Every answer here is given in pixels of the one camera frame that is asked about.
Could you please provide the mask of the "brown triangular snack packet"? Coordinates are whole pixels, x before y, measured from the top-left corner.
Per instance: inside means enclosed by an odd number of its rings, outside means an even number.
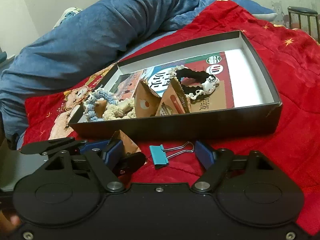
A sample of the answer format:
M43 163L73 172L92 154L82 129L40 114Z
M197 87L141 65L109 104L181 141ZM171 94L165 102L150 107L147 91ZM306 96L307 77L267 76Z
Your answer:
M145 80L140 80L135 91L136 117L148 118L155 116L161 99Z

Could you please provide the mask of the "blue white braided scrunchie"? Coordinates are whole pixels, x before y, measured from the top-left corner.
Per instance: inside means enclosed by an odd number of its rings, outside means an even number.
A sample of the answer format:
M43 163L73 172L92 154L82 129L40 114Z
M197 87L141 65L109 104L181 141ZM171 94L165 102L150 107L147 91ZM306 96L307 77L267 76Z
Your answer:
M118 105L119 100L115 94L109 92L103 87L89 92L84 101L83 115L88 122L103 120L103 114L108 105Z

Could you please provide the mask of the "teal binder clip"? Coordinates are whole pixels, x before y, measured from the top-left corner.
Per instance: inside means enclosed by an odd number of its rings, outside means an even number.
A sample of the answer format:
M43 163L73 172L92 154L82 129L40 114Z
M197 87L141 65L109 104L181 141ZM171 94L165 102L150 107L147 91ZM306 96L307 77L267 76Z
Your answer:
M152 162L155 169L163 168L169 164L169 159L183 153L193 153L195 146L192 142L186 142L181 146L164 148L163 145L149 146Z

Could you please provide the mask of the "black shallow cardboard box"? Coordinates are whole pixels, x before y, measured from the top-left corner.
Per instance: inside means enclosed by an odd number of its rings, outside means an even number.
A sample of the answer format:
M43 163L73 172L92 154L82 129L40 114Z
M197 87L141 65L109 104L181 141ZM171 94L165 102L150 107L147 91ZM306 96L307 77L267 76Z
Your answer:
M88 122L84 107L74 113L69 125L84 139L103 140L121 130L133 140L198 140L211 135L228 137L268 134L278 126L282 103L261 58L248 38L231 31L180 42L119 61L97 85L109 92L118 77L152 66L225 52L235 106L207 112Z

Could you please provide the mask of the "black white lace scrunchie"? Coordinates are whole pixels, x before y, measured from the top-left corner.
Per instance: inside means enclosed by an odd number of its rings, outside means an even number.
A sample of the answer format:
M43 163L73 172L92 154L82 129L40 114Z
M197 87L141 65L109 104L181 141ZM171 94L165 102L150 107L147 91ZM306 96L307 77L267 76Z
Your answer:
M176 79L185 96L190 100L197 100L198 97L211 95L220 84L220 80L213 74L206 71L195 71L184 65L176 66L168 71L170 78Z

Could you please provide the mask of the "cream braided scrunchie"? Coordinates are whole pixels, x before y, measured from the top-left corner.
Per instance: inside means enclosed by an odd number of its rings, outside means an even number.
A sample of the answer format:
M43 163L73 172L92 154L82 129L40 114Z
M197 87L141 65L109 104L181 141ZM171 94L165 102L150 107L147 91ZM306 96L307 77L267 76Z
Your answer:
M134 118L136 118L134 98L127 98L117 105L108 104L103 113L105 121Z

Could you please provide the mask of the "blue fleece blanket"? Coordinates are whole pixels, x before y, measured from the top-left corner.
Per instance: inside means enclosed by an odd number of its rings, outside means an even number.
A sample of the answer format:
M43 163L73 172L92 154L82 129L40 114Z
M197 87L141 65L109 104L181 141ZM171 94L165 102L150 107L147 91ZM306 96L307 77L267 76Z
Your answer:
M216 0L99 0L24 47L1 73L1 117L11 149L27 129L25 100L71 88L155 33L188 25Z

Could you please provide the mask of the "red cartoon print blanket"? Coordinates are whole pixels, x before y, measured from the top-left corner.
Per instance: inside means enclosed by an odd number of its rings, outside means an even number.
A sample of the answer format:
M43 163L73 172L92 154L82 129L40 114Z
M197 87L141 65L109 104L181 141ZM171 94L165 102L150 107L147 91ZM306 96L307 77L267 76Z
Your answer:
M287 29L256 20L231 0L218 0L206 7L190 24L176 33L143 45L133 56L178 42L240 30L262 58L283 102L278 128L266 136L217 140L245 154L258 148L302 188L304 207L297 224L311 235L319 232L319 43L302 30ZM29 127L23 146L49 139L54 119L62 112L67 92L27 99ZM147 163L131 177L139 183L194 183L202 173L195 156L181 156L169 166L155 170Z

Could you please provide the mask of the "patterned pillow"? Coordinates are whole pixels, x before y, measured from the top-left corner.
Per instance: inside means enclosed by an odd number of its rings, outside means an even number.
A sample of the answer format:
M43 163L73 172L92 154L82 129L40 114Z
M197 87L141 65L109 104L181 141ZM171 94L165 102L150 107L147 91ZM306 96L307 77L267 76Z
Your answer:
M68 9L66 9L63 12L63 14L61 15L61 17L59 18L59 20L56 22L56 24L53 26L53 28L58 27L63 22L65 22L67 19L75 16L76 14L78 14L81 11L83 11L83 9L82 8L78 8L78 7L70 7Z

